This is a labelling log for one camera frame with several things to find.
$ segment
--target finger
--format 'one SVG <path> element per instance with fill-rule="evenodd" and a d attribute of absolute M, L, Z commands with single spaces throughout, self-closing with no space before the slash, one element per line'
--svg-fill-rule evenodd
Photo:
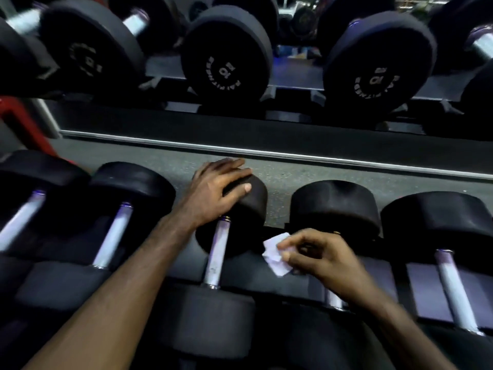
<path fill-rule="evenodd" d="M 218 177 L 218 183 L 222 186 L 225 187 L 228 184 L 241 179 L 248 177 L 249 175 L 252 174 L 252 169 L 235 169 L 231 171 L 230 173 L 220 175 Z"/>
<path fill-rule="evenodd" d="M 244 158 L 238 158 L 236 160 L 227 161 L 226 163 L 223 163 L 221 166 L 218 166 L 215 169 L 219 174 L 226 174 L 229 173 L 231 170 L 243 166 L 244 164 L 245 164 Z"/>
<path fill-rule="evenodd" d="M 320 260 L 300 255 L 297 252 L 282 252 L 282 260 L 288 265 L 309 274 L 315 274 Z"/>
<path fill-rule="evenodd" d="M 203 173 L 204 171 L 207 170 L 207 168 L 211 165 L 212 162 L 206 162 L 204 163 L 196 172 L 195 174 L 193 175 L 193 178 L 192 180 L 195 180 L 197 178 L 199 178 Z"/>
<path fill-rule="evenodd" d="M 244 195 L 251 191 L 251 184 L 241 184 L 235 187 L 230 193 L 221 199 L 221 205 L 224 205 L 224 212 L 229 211 Z"/>
<path fill-rule="evenodd" d="M 303 243 L 309 243 L 325 248 L 328 243 L 327 236 L 330 236 L 330 234 L 320 232 L 312 228 L 306 228 L 305 230 L 298 231 L 281 241 L 278 244 L 278 249 L 283 250 L 289 247 L 298 247 Z"/>
<path fill-rule="evenodd" d="M 229 162 L 233 161 L 231 158 L 226 157 L 223 158 L 222 160 L 212 162 L 211 165 L 209 166 L 210 171 L 217 171 L 219 167 L 221 167 L 224 164 L 227 164 Z"/>

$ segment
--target black rubber dumbbell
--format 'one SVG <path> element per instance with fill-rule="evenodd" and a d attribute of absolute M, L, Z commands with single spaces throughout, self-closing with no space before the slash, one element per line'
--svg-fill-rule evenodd
<path fill-rule="evenodd" d="M 409 249 L 404 259 L 432 262 L 434 255 L 456 326 L 483 336 L 455 260 L 470 270 L 490 269 L 488 257 L 478 258 L 493 241 L 486 205 L 464 193 L 424 192 L 395 200 L 381 217 L 385 239 Z"/>
<path fill-rule="evenodd" d="M 375 198 L 365 187 L 323 180 L 294 192 L 286 228 L 290 233 L 305 228 L 338 233 L 358 253 L 366 253 L 379 235 L 380 218 Z M 310 244 L 300 248 L 300 252 L 304 250 L 308 256 L 321 256 Z M 303 369 L 325 368 L 328 362 L 336 368 L 358 368 L 365 363 L 359 355 L 361 343 L 367 345 L 361 320 L 347 314 L 334 293 L 326 289 L 323 293 L 322 306 L 282 303 L 258 308 L 259 319 L 269 322 L 258 326 L 253 343 L 263 363 L 272 368 Z M 345 330 L 350 335 L 342 334 Z"/>
<path fill-rule="evenodd" d="M 214 0 L 190 25 L 182 68 L 204 102 L 220 107 L 258 101 L 264 94 L 277 41 L 275 0 Z"/>
<path fill-rule="evenodd" d="M 224 217 L 197 230 L 197 240 L 210 250 L 203 285 L 169 283 L 160 293 L 152 327 L 157 342 L 166 348 L 222 360 L 243 359 L 250 351 L 253 298 L 219 290 L 225 254 L 245 251 L 249 241 L 260 236 L 266 216 L 267 188 L 259 178 L 240 179 L 228 186 L 225 194 L 244 183 L 251 183 L 250 193 Z M 213 234 L 210 226 L 215 227 Z"/>
<path fill-rule="evenodd" d="M 3 191 L 11 197 L 20 200 L 28 197 L 0 230 L 0 296 L 5 301 L 16 292 L 33 265 L 10 255 L 32 258 L 38 245 L 36 240 L 13 247 L 15 240 L 41 208 L 47 206 L 46 202 L 66 200 L 67 194 L 87 184 L 90 176 L 61 158 L 35 150 L 19 150 L 0 164 L 0 178 Z"/>
<path fill-rule="evenodd" d="M 340 234 L 356 252 L 364 252 L 380 233 L 377 203 L 368 189 L 342 180 L 322 180 L 293 193 L 289 230 L 304 228 Z M 343 302 L 326 290 L 325 305 L 342 310 Z"/>
<path fill-rule="evenodd" d="M 111 274 L 108 268 L 134 210 L 140 215 L 156 207 L 170 212 L 176 195 L 163 176 L 126 162 L 100 167 L 89 188 L 102 201 L 119 206 L 113 223 L 91 265 L 44 261 L 34 266 L 14 298 L 29 314 L 46 311 L 65 316 L 77 310 Z"/>
<path fill-rule="evenodd" d="M 461 104 L 468 115 L 489 118 L 493 94 L 493 0 L 450 0 L 432 13 L 429 27 L 438 43 L 437 67 L 454 68 L 474 52 L 485 63 L 465 87 Z"/>
<path fill-rule="evenodd" d="M 40 39 L 61 68 L 81 74 L 92 89 L 136 88 L 145 55 L 171 48 L 179 21 L 171 0 L 61 0 L 41 18 Z"/>
<path fill-rule="evenodd" d="M 317 46 L 326 57 L 326 106 L 345 114 L 398 108 L 423 86 L 436 61 L 428 27 L 396 12 L 395 0 L 331 0 L 318 21 Z"/>
<path fill-rule="evenodd" d="M 5 68 L 3 82 L 33 79 L 44 72 L 25 36 L 40 27 L 41 14 L 46 8 L 44 4 L 34 3 L 31 9 L 14 17 L 0 18 L 0 60 Z"/>

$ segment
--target printed number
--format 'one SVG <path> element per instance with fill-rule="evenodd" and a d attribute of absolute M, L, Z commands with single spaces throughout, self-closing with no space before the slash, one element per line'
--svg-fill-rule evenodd
<path fill-rule="evenodd" d="M 231 73 L 228 71 L 228 69 L 229 69 L 229 71 L 235 71 L 235 67 L 233 65 L 231 65 L 231 63 L 229 63 L 229 62 L 226 64 L 225 68 L 219 69 L 219 74 L 224 76 L 225 79 L 228 79 L 231 75 Z"/>
<path fill-rule="evenodd" d="M 370 84 L 381 84 L 382 80 L 384 80 L 383 76 L 374 76 L 370 79 Z"/>

